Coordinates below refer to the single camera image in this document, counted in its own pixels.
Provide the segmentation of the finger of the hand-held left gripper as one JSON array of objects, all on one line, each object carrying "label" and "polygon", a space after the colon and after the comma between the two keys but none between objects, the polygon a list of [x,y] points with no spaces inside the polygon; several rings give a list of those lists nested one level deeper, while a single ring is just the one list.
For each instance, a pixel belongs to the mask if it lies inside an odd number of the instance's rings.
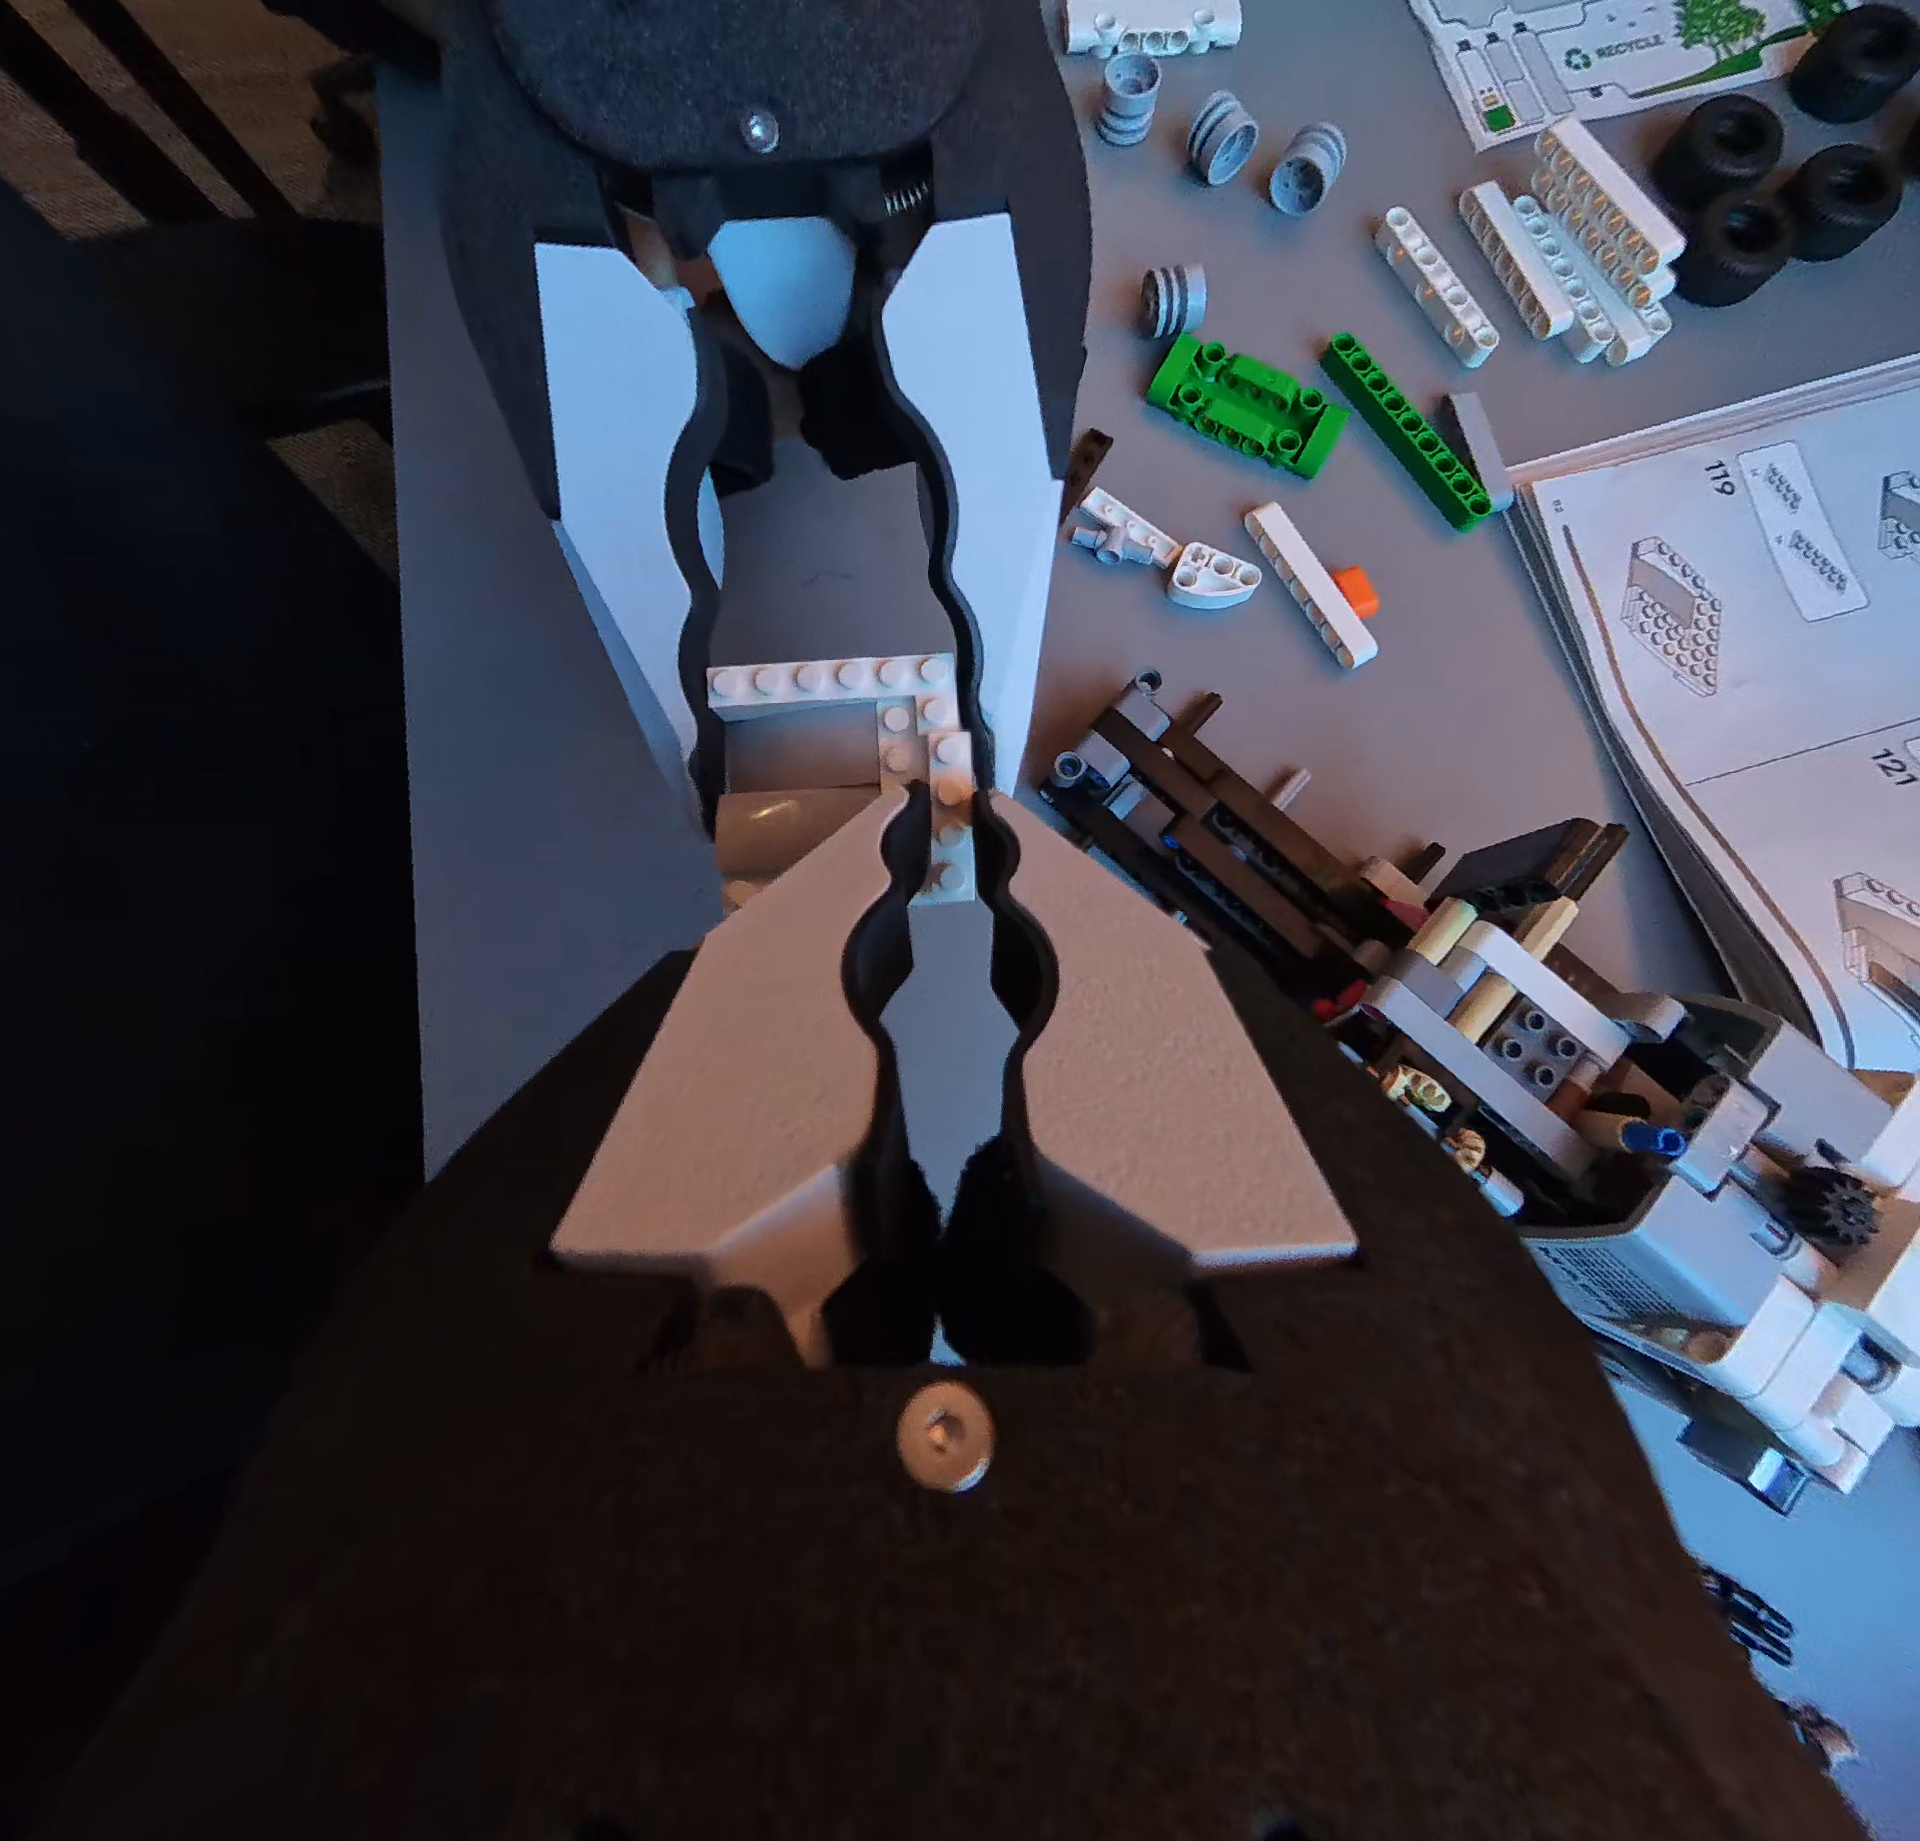
[{"label": "finger of the hand-held left gripper", "polygon": [[930,586],[961,653],[965,714],[990,785],[1010,795],[1062,506],[1012,217],[932,222],[880,305],[876,342],[930,493]]},{"label": "finger of the hand-held left gripper", "polygon": [[718,342],[619,251],[534,251],[560,512],[553,531],[670,792],[712,831]]}]

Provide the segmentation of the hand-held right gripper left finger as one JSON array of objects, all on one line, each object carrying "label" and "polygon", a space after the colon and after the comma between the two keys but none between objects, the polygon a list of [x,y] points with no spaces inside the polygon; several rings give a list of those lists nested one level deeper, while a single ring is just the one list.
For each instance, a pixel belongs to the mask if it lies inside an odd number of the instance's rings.
[{"label": "hand-held right gripper left finger", "polygon": [[701,943],[560,1262],[763,1292],[810,1362],[928,1358],[939,1209],[884,1024],[928,861],[927,782],[884,788]]}]

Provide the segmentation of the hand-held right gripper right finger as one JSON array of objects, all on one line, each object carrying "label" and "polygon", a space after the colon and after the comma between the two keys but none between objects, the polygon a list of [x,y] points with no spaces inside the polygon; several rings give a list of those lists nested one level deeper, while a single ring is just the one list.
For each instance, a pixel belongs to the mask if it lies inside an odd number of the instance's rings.
[{"label": "hand-held right gripper right finger", "polygon": [[1200,1358],[1197,1291],[1356,1253],[1214,954],[1019,800],[976,819],[1001,1125],[943,1233],[943,1324],[977,1366]]}]

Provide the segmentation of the white lego plate assembly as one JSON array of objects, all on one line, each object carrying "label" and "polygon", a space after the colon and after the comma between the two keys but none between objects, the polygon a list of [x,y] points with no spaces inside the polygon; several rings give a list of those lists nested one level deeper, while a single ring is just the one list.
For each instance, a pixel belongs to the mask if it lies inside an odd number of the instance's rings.
[{"label": "white lego plate assembly", "polygon": [[[730,664],[707,671],[707,707],[730,747],[776,747],[780,780],[741,773],[717,810],[723,911],[739,911],[824,847],[885,791],[917,780],[930,792],[927,909],[974,902],[974,731],[962,724],[950,653],[828,655]],[[804,719],[859,724],[852,771],[828,771]]]}]

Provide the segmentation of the white lego connector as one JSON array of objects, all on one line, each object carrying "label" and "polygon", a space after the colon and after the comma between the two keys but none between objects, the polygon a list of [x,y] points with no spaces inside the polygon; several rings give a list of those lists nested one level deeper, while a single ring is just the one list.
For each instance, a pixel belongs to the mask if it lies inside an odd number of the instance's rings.
[{"label": "white lego connector", "polygon": [[1071,507],[1066,531],[1075,547],[1106,565],[1147,563],[1164,571],[1181,552],[1181,543],[1097,484]]}]

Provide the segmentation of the lego truck model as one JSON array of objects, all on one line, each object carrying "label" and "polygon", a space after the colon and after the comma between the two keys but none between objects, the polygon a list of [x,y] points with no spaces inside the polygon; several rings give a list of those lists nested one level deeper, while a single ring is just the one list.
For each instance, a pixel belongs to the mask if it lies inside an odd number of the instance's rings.
[{"label": "lego truck model", "polygon": [[1516,1225],[1603,1366],[1776,1512],[1918,1420],[1917,1075],[1723,997],[1611,988],[1567,947],[1619,822],[1428,878],[1353,865],[1141,672],[1041,795],[1069,841],[1237,947]]}]

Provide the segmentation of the single white lego beam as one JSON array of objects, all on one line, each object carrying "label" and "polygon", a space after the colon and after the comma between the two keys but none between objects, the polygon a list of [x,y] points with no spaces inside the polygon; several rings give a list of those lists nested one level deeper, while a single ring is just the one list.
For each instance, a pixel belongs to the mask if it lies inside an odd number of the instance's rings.
[{"label": "single white lego beam", "polygon": [[1374,659],[1379,653],[1374,635],[1280,503],[1248,511],[1244,526],[1339,667],[1355,671]]}]

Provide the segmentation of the grey lego slope piece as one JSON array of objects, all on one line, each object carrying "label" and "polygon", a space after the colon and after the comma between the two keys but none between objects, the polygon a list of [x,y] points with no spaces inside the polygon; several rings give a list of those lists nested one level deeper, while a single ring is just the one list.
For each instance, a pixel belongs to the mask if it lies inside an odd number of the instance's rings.
[{"label": "grey lego slope piece", "polygon": [[1494,514],[1504,514],[1516,503],[1516,484],[1501,456],[1501,447],[1486,413],[1486,402],[1474,391],[1451,391],[1438,406],[1438,430],[1451,449],[1476,475]]}]

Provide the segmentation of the lego sticker sheet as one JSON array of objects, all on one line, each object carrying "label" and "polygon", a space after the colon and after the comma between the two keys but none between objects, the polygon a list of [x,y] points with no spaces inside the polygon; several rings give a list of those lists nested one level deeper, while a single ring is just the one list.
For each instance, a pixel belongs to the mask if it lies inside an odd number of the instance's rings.
[{"label": "lego sticker sheet", "polygon": [[1472,148],[1783,78],[1861,0],[1409,0]]}]

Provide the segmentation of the lego instruction booklet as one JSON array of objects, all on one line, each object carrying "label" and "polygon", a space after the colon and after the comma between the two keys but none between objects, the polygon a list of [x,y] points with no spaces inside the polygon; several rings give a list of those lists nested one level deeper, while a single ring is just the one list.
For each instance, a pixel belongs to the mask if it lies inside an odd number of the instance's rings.
[{"label": "lego instruction booklet", "polygon": [[1917,1074],[1918,355],[1516,469],[1581,696],[1738,994]]}]

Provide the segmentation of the black lego tyre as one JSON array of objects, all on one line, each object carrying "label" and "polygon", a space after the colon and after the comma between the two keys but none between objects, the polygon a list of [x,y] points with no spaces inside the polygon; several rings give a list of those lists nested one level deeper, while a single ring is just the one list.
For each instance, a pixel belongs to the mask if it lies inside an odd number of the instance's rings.
[{"label": "black lego tyre", "polygon": [[1732,306],[1769,286],[1799,251],[1789,205],[1760,187],[1716,195],[1693,209],[1689,245],[1674,266],[1674,295]]},{"label": "black lego tyre", "polygon": [[1918,73],[1918,21],[1897,4],[1859,4],[1814,39],[1788,78],[1795,104],[1826,124],[1876,117]]},{"label": "black lego tyre", "polygon": [[1660,198],[1696,209],[1721,195],[1742,195],[1779,164],[1785,127],[1765,100],[1723,95],[1696,104],[1650,163]]},{"label": "black lego tyre", "polygon": [[1905,174],[1881,148],[1835,144],[1810,154],[1788,177],[1795,257],[1830,263],[1861,249],[1902,208]]}]

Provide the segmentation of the green technic beam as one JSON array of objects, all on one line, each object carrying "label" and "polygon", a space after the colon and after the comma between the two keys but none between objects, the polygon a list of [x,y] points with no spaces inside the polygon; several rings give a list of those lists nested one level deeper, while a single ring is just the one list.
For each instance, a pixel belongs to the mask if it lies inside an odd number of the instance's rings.
[{"label": "green technic beam", "polygon": [[1453,453],[1356,334],[1335,332],[1321,367],[1451,530],[1474,530],[1494,514],[1476,469]]}]

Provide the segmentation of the pile of white technic beams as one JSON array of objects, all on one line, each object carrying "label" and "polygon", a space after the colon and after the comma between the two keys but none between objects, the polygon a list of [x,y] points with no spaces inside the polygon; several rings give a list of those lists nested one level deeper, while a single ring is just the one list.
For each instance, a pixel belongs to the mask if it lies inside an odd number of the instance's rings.
[{"label": "pile of white technic beams", "polygon": [[[1479,183],[1462,190],[1457,212],[1525,336],[1560,342],[1575,365],[1611,368],[1642,362],[1668,338],[1687,238],[1585,119],[1570,115],[1537,135],[1527,193]],[[1421,220],[1391,205],[1374,238],[1453,358],[1483,367],[1501,331]]]}]

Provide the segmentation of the green lego frame brick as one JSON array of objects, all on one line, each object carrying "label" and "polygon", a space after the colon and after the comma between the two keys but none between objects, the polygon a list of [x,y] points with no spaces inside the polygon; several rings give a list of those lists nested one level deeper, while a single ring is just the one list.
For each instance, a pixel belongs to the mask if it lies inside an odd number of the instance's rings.
[{"label": "green lego frame brick", "polygon": [[1326,391],[1191,334],[1177,336],[1147,401],[1214,444],[1303,479],[1321,474],[1353,416]]}]

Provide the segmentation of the white technic frame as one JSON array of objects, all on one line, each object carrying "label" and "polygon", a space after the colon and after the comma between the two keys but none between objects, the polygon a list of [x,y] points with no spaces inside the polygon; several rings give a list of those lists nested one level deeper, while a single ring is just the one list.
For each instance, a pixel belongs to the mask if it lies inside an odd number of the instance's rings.
[{"label": "white technic frame", "polygon": [[1114,58],[1177,58],[1234,48],[1241,0],[1063,0],[1066,51]]}]

